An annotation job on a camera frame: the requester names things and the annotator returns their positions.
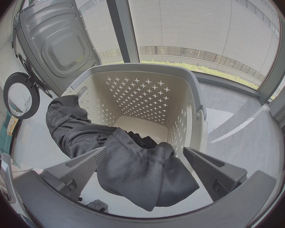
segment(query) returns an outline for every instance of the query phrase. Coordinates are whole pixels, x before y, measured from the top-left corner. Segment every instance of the washing machine door glass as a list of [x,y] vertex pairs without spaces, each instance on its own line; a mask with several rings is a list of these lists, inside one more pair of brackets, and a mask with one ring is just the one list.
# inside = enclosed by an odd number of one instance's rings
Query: washing machine door glass
[[21,72],[8,77],[3,97],[8,111],[18,119],[32,117],[40,104],[39,89],[35,81],[31,76]]
[[8,90],[8,106],[14,116],[23,116],[32,106],[32,95],[21,83],[14,83]]

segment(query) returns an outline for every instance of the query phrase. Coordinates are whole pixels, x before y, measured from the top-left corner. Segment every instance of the teal object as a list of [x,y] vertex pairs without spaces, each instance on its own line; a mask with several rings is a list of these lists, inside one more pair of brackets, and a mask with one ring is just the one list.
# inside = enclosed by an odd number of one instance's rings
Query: teal object
[[1,130],[0,130],[0,153],[8,153],[10,152],[11,149],[11,140],[12,140],[12,135],[7,134],[7,127],[8,123],[11,120],[11,114],[10,112],[6,112],[6,119],[2,124]]

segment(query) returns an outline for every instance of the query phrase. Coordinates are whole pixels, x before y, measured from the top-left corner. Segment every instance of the sleeve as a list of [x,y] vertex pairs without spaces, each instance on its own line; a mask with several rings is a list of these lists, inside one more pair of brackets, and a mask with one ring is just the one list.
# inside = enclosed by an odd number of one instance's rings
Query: sleeve
[[75,127],[91,125],[91,120],[87,118],[87,111],[79,106],[78,96],[66,95],[57,97],[49,104],[46,125],[53,140],[67,155],[62,148],[64,136]]

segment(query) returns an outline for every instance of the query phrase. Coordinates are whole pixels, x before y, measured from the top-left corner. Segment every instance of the gray plastic panel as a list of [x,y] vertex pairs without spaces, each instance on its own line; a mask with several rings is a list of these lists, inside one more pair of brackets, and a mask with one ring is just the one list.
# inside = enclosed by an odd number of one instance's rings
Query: gray plastic panel
[[90,210],[50,188],[33,171],[14,182],[23,203],[44,227],[244,228],[262,208],[276,180],[257,171],[234,191],[206,207],[156,219],[126,218]]
[[75,0],[41,0],[19,13],[16,28],[35,71],[57,95],[100,64]]

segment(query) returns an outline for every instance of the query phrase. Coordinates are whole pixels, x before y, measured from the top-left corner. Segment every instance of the grass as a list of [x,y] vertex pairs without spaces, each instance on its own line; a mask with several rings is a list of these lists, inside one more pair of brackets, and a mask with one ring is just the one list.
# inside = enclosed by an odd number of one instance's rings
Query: grass
[[151,60],[151,61],[142,60],[140,62],[141,63],[153,63],[153,64],[165,64],[165,65],[172,65],[172,66],[181,66],[181,67],[184,67],[184,68],[189,69],[191,71],[201,72],[201,73],[205,73],[205,74],[211,74],[211,75],[215,75],[215,76],[222,77],[222,78],[227,78],[227,79],[233,80],[235,82],[238,82],[240,84],[251,87],[253,89],[258,89],[257,85],[255,85],[251,82],[248,82],[244,79],[241,79],[239,76],[231,75],[231,74],[227,74],[227,73],[222,73],[220,71],[217,71],[215,69],[210,69],[210,68],[205,67],[205,66],[197,66],[197,65],[188,64],[188,63],[170,63],[168,61],[159,62],[159,61],[154,61],[154,60]]

